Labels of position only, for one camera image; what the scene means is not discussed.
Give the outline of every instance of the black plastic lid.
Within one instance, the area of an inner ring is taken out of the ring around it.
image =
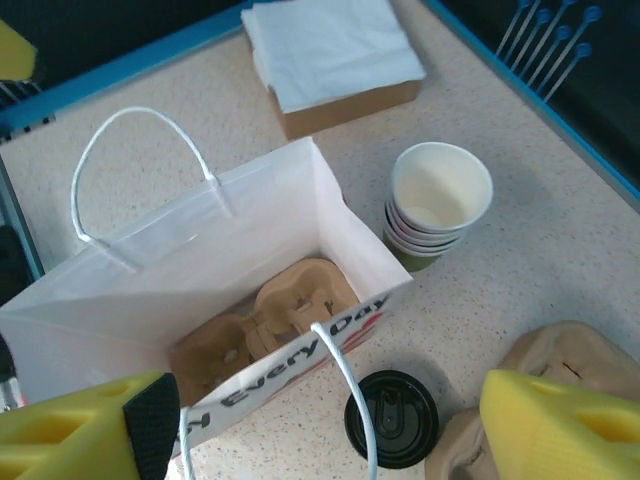
[[[418,380],[396,370],[383,370],[360,382],[376,431],[378,465],[407,468],[423,460],[438,439],[438,411]],[[367,458],[367,442],[358,406],[349,397],[344,425],[353,448]]]

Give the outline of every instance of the stack of white napkins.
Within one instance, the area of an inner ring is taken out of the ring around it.
[[[426,76],[388,0],[256,3],[242,21],[284,113]]]

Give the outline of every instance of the stack of paper cups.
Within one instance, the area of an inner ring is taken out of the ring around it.
[[[474,155],[447,143],[414,145],[393,167],[384,242],[408,271],[422,270],[462,242],[492,198],[491,175]]]

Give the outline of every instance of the white rope handle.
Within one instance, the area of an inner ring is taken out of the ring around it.
[[[108,248],[105,246],[104,242],[89,235],[85,231],[84,227],[82,226],[82,222],[80,221],[80,213],[78,209],[78,181],[80,179],[80,174],[82,173],[82,169],[84,168],[84,165],[87,161],[87,157],[89,156],[91,149],[95,145],[100,135],[102,135],[104,131],[109,127],[109,125],[111,125],[116,119],[118,119],[119,117],[122,117],[123,115],[127,115],[129,113],[150,113],[151,115],[155,115],[160,120],[167,123],[171,128],[173,128],[176,131],[176,133],[180,135],[180,137],[186,142],[186,144],[189,146],[189,148],[195,155],[196,159],[198,160],[198,163],[200,164],[200,168],[202,169],[202,173],[204,174],[205,180],[207,180],[207,182],[209,182],[212,185],[213,190],[215,191],[218,197],[218,200],[222,203],[227,213],[229,213],[229,207],[227,205],[227,202],[225,201],[224,197],[222,196],[222,193],[220,192],[220,182],[218,181],[216,176],[213,173],[211,173],[211,170],[209,170],[209,167],[205,163],[204,158],[202,158],[202,154],[200,153],[200,150],[198,150],[198,147],[196,147],[195,143],[193,143],[193,140],[191,140],[189,135],[187,135],[184,132],[184,130],[182,130],[182,128],[180,128],[180,126],[176,122],[171,120],[169,117],[167,117],[163,113],[160,113],[157,110],[154,110],[153,108],[126,107],[121,110],[118,110],[116,113],[114,113],[109,118],[107,118],[102,125],[100,125],[100,128],[96,130],[96,132],[91,137],[91,140],[89,140],[89,143],[87,143],[87,146],[84,148],[84,151],[80,156],[80,160],[78,161],[78,166],[73,172],[73,180],[71,181],[71,221],[73,222],[73,228],[75,229],[76,235],[78,236],[78,238],[83,242],[96,245],[103,249]]]
[[[329,352],[336,360],[342,375],[347,380],[349,389],[353,394],[353,398],[356,400],[356,405],[360,411],[360,417],[362,418],[362,425],[364,426],[364,437],[367,441],[367,461],[369,465],[369,480],[376,480],[378,475],[378,448],[376,446],[376,433],[373,429],[373,422],[371,421],[371,415],[369,414],[369,408],[367,402],[364,399],[362,390],[353,376],[349,364],[342,355],[342,352],[338,346],[334,343],[331,335],[320,325],[318,322],[311,325],[311,330],[314,331],[322,340]],[[196,480],[193,473],[193,464],[191,463],[191,452],[189,450],[189,440],[187,438],[187,416],[189,415],[189,407],[185,407],[180,410],[180,425],[178,427],[178,436],[180,438],[180,455],[182,456],[182,465],[184,466],[184,477],[187,480]]]

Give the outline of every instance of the white countertop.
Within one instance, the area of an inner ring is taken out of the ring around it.
[[[582,320],[637,356],[637,213],[418,0],[396,4],[429,74],[419,98],[314,136],[349,206],[380,233],[393,161],[429,140],[481,158],[496,196],[466,244],[416,274],[395,315],[348,356],[358,376],[411,373],[448,418],[477,402],[485,372],[518,336],[544,324]],[[0,147],[45,268],[82,249],[69,217],[73,169],[97,126],[132,104],[177,120],[218,172],[286,142],[241,36],[63,112]],[[81,214],[105,235],[200,181],[167,127],[125,118],[85,170]],[[343,429],[347,398],[337,367],[325,367],[194,449],[199,478],[365,478]],[[380,478],[424,472],[418,465]]]

